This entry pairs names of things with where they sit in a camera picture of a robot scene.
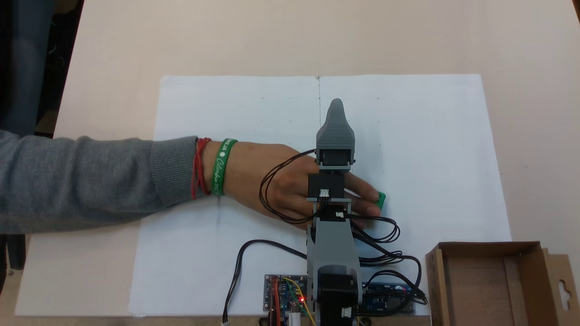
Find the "person's hand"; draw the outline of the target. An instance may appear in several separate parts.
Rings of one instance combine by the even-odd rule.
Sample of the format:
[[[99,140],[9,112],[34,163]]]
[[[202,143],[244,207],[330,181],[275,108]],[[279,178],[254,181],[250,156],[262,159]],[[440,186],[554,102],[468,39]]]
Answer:
[[[277,218],[260,201],[260,186],[275,166],[298,151],[282,144],[238,142],[231,152],[224,176],[224,194],[265,216]],[[267,194],[272,208],[291,219],[302,220],[313,214],[313,203],[307,201],[309,175],[319,166],[311,156],[297,158],[276,173]],[[352,200],[352,211],[362,216],[380,216],[379,192],[352,173],[345,176],[346,197]]]

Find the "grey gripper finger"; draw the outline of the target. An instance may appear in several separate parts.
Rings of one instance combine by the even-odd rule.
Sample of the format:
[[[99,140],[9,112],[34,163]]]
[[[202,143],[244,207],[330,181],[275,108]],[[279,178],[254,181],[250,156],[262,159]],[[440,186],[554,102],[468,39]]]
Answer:
[[[326,120],[323,124],[323,136],[354,136],[341,99],[333,99],[328,107]]]

